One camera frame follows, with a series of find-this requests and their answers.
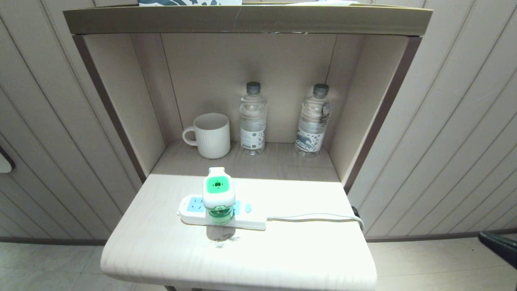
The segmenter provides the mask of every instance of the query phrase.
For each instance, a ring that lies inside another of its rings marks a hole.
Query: power strip
[[[267,215],[261,207],[237,200],[233,209],[234,218],[225,226],[266,230]],[[183,198],[179,205],[178,215],[186,224],[215,225],[203,205],[202,196],[189,195]]]

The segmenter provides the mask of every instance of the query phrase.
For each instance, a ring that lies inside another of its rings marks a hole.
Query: beige wall
[[[367,236],[517,227],[515,1],[364,2],[435,9],[349,193]],[[0,237],[107,239],[140,188],[62,15],[127,3],[0,2],[0,146],[17,166]]]

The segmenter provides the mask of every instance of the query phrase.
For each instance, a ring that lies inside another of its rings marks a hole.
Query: power cord
[[[299,214],[293,216],[272,216],[268,217],[268,220],[277,220],[277,221],[291,221],[291,222],[302,222],[302,221],[332,221],[332,222],[349,222],[349,221],[357,221],[359,226],[361,227],[361,231],[364,229],[364,222],[361,218],[355,215],[339,215],[333,213],[307,213],[307,214]]]

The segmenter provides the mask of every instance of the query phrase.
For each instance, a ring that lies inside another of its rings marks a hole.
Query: bottle label
[[[249,132],[244,129],[240,129],[240,145],[248,150],[259,150],[264,147],[264,143],[266,142],[266,137],[264,135],[264,130],[259,132]]]
[[[310,134],[299,128],[296,135],[296,145],[306,152],[317,152],[322,147],[324,136],[325,133]]]

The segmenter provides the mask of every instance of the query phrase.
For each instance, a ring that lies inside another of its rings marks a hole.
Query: white tabletop
[[[375,290],[375,264],[356,222],[268,221],[265,231],[184,224],[176,214],[179,203],[201,194],[204,176],[167,174],[173,160],[167,156],[175,147],[183,146],[173,144],[164,153],[108,240],[101,259],[106,274],[228,291]],[[186,152],[181,156],[196,154]],[[235,165],[211,163],[227,169]],[[340,182],[233,180],[237,199],[252,201],[270,216],[353,215]],[[232,231],[230,238],[217,241]]]

